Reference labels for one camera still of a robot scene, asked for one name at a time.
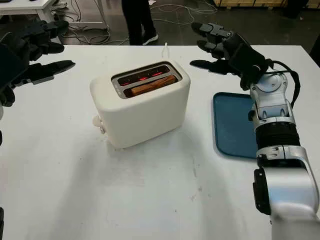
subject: toaster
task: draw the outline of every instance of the toaster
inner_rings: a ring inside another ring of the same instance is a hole
[[[190,78],[173,60],[110,72],[90,83],[98,111],[94,124],[115,148],[127,148],[179,127]]]

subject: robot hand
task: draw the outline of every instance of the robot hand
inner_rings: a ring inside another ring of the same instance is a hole
[[[194,60],[191,65],[218,74],[237,75],[241,78],[240,86],[243,90],[248,90],[250,84],[257,83],[267,71],[270,61],[255,51],[238,33],[224,30],[223,26],[214,23],[194,22],[192,29],[207,38],[207,41],[197,41],[197,45],[200,49],[211,53],[217,61]]]
[[[265,59],[239,34],[220,25],[193,23],[192,28],[207,38],[197,45],[217,61],[194,60],[190,64],[238,75],[241,88],[250,90],[254,104],[248,117],[254,125],[259,166],[254,171],[254,200],[261,213],[270,215],[272,240],[319,239],[319,191],[292,111],[300,91],[298,74],[280,61]],[[274,64],[285,70],[267,72]],[[290,73],[295,83],[291,104],[286,99],[284,73]]]
[[[47,23],[39,21],[12,33],[8,32],[0,39],[0,120],[3,107],[11,107],[15,102],[15,87],[33,83],[39,84],[52,80],[55,74],[72,68],[71,60],[53,62],[48,65],[30,64],[43,54],[56,54],[64,51],[64,46],[51,42],[51,39],[68,30],[67,21]]]

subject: white table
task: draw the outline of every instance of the white table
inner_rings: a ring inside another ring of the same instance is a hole
[[[41,20],[48,23],[54,21],[51,6],[55,0],[12,0],[0,3],[0,15],[26,15],[37,14]]]
[[[114,150],[93,126],[89,83],[113,61],[152,61],[162,47],[66,46],[41,58],[43,64],[71,59],[76,66],[52,81],[18,87],[16,103],[4,109],[3,239],[271,239],[269,217],[254,203],[256,161],[222,155],[213,140],[212,97],[242,93],[240,80],[191,67],[191,60],[211,60],[196,46],[169,48],[191,77],[185,121],[124,150]],[[320,68],[300,46],[254,48],[300,75],[295,120],[320,186]]]

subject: sneaker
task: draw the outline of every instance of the sneaker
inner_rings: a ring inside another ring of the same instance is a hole
[[[158,40],[158,38],[159,36],[156,32],[152,35],[144,34],[142,37],[142,45],[145,46],[151,42]]]
[[[61,1],[61,0],[57,0],[54,2],[54,4],[52,4],[51,10],[57,10],[57,9],[64,9],[67,7],[67,2],[66,1]]]

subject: toaster slot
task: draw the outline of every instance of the toaster slot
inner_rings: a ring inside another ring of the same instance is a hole
[[[119,73],[111,78],[115,91],[122,99],[129,99],[181,80],[180,73],[168,61]]]
[[[165,86],[174,84],[176,82],[178,82],[178,79],[176,78],[176,76],[168,75],[148,83],[127,88],[123,91],[123,93],[127,98],[132,98],[147,92],[151,92],[156,89],[163,88]]]

